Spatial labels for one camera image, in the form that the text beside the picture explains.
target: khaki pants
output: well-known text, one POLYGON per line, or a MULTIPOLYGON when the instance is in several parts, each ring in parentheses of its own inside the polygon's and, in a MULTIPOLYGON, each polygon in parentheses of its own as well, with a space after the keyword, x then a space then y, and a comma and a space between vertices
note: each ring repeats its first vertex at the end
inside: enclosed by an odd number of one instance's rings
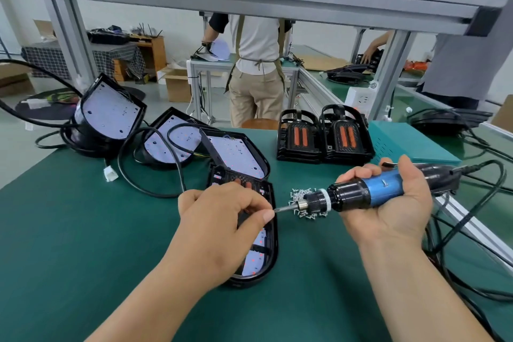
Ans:
POLYGON ((265 75, 242 73, 237 67, 230 81, 231 125, 240 127, 246 120, 267 118, 279 120, 283 110, 283 83, 278 71, 265 75))

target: wooden stool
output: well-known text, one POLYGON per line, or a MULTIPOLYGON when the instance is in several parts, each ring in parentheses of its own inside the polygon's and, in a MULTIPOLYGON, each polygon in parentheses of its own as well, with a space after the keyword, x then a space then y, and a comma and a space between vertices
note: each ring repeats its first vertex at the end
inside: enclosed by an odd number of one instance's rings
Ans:
POLYGON ((242 124, 243 129, 278 130, 278 121, 274 119, 248 119, 242 124))

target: hand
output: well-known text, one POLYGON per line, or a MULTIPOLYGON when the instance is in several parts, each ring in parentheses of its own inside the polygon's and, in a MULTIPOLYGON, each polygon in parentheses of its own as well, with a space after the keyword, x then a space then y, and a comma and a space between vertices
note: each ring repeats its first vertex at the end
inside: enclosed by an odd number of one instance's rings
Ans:
MULTIPOLYGON (((380 165, 384 161, 391 162, 383 158, 380 165)), ((403 178, 404 196, 389 200, 378 208, 340 213, 347 230, 359 246, 387 238, 421 245, 433 208, 431 192, 424 175, 408 157, 399 159, 398 169, 403 178)), ((381 166, 372 164, 366 164, 363 168, 357 166, 340 176, 337 182, 349 181, 353 177, 378 176, 381 171, 381 166)))
POLYGON ((374 46, 373 44, 370 44, 365 53, 363 53, 361 64, 368 64, 370 63, 370 60, 372 60, 372 55, 374 52, 378 50, 377 46, 374 46))
POLYGON ((234 182, 184 192, 178 198, 178 212, 180 225, 162 263, 174 268, 199 295, 234 274, 274 217, 263 196, 234 182), (237 229, 244 209, 251 216, 237 229))

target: person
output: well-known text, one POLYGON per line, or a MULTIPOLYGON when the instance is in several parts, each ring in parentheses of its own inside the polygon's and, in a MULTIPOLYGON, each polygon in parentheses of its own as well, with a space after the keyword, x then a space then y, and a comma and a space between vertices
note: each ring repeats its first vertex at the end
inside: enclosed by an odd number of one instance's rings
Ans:
POLYGON ((213 42, 230 23, 236 63, 226 84, 230 92, 230 118, 233 127, 248 120, 279 120, 283 109, 285 75, 280 62, 285 33, 292 22, 285 19, 213 14, 203 43, 213 42))
MULTIPOLYGON (((513 49, 512 19, 513 0, 509 0, 487 37, 437 35, 433 61, 417 91, 454 108, 476 110, 513 49)), ((390 34, 369 45, 362 64, 388 42, 390 34)))
MULTIPOLYGON (((424 175, 406 156, 399 172, 404 196, 341 213, 392 339, 492 341, 421 249, 433 207, 424 175)), ((380 173, 380 166, 366 164, 337 182, 380 173)), ((184 192, 178 210, 180 225, 160 263, 88 342, 170 341, 198 300, 235 272, 274 217, 269 202, 236 183, 184 192), (252 215, 237 229, 243 209, 252 215)))

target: teal metal box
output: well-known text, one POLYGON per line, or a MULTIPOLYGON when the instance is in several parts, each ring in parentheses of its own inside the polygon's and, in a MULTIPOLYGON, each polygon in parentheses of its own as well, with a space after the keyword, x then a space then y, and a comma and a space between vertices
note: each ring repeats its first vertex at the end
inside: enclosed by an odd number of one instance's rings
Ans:
POLYGON ((372 121, 369 124, 370 138, 376 152, 371 161, 379 164, 382 157, 397 162, 406 154, 412 162, 459 165, 461 160, 434 143, 407 123, 372 121))

